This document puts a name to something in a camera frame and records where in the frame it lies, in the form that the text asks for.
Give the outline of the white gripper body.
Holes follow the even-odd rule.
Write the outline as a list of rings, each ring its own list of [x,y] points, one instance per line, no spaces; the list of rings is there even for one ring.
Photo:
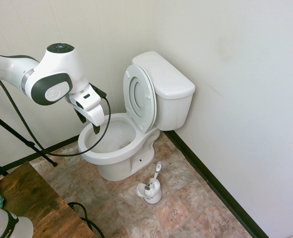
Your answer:
[[[68,102],[94,125],[101,125],[105,121],[104,111],[100,105],[101,97],[90,84],[80,92],[68,93]]]

